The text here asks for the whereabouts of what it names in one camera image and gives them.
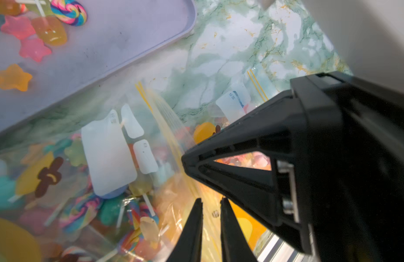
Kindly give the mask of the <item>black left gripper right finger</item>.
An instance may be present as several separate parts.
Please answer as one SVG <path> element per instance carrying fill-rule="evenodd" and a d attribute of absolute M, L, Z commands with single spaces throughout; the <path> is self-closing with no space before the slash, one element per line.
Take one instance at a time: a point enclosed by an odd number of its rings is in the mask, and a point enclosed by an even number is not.
<path fill-rule="evenodd" d="M 220 239 L 223 262 L 257 262 L 228 198 L 220 201 Z"/>

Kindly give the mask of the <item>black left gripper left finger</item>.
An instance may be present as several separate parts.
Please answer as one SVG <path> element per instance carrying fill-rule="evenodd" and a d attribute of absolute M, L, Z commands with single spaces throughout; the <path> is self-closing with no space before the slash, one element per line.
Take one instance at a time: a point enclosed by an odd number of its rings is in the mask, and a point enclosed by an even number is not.
<path fill-rule="evenodd" d="M 167 262 L 200 262 L 203 241 L 203 202 L 197 198 Z"/>

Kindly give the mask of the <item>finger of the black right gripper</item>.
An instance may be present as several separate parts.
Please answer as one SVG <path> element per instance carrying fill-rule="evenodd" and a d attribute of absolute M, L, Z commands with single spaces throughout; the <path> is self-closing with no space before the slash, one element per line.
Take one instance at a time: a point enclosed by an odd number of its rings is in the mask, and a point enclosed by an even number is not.
<path fill-rule="evenodd" d="M 197 169 L 216 159 L 261 152 L 271 159 L 291 160 L 294 146 L 288 122 L 294 112 L 290 90 L 279 93 L 266 103 L 238 119 L 182 156 L 185 170 Z"/>
<path fill-rule="evenodd" d="M 185 161 L 185 173 L 229 198 L 292 248 L 303 252 L 302 226 L 295 222 L 295 214 L 284 212 L 284 201 L 291 200 L 288 174 L 215 161 Z"/>

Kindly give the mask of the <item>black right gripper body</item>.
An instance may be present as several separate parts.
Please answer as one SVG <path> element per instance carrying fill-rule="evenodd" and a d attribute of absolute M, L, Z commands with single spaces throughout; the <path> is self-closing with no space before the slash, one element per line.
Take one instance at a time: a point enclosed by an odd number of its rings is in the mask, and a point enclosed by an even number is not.
<path fill-rule="evenodd" d="M 290 84 L 270 116 L 298 199 L 272 232 L 309 253 L 294 226 L 310 223 L 323 262 L 404 262 L 404 94 L 337 72 Z"/>

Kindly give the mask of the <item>pile of colourful candies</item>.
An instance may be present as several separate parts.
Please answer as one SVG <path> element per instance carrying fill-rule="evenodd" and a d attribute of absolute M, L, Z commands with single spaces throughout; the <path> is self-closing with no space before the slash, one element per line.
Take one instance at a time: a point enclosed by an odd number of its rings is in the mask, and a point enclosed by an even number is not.
<path fill-rule="evenodd" d="M 20 41 L 19 55 L 40 63 L 50 46 L 66 44 L 64 24 L 83 26 L 87 12 L 78 1 L 0 1 L 0 32 Z"/>

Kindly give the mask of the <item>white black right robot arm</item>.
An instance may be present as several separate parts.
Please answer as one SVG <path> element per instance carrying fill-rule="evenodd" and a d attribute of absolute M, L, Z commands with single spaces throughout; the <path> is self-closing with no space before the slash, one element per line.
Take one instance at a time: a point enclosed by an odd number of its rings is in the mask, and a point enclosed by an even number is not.
<path fill-rule="evenodd" d="M 235 203 L 320 262 L 404 262 L 404 1 L 305 1 L 352 75 L 291 79 L 182 157 L 217 191 L 222 260 L 254 262 Z"/>

